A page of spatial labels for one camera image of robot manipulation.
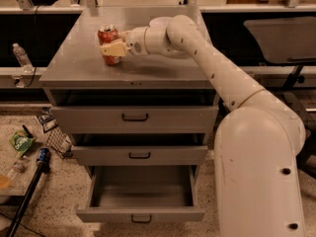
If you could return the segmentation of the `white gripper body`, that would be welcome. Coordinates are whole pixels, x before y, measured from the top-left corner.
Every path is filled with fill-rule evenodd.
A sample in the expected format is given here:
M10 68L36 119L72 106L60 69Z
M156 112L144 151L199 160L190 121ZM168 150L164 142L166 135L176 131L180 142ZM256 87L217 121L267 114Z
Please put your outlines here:
M133 55L148 55L146 44L145 44L145 35L147 27L139 27L131 30L126 36L126 43L129 47L129 51Z

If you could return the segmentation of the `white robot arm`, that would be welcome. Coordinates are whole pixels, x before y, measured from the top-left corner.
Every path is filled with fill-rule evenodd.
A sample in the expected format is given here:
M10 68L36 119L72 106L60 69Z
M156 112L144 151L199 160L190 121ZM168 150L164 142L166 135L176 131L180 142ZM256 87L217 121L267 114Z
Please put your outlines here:
M296 157L305 142L302 119L219 52L187 16L119 34L104 55L185 52L229 113L214 139L220 237L306 237Z

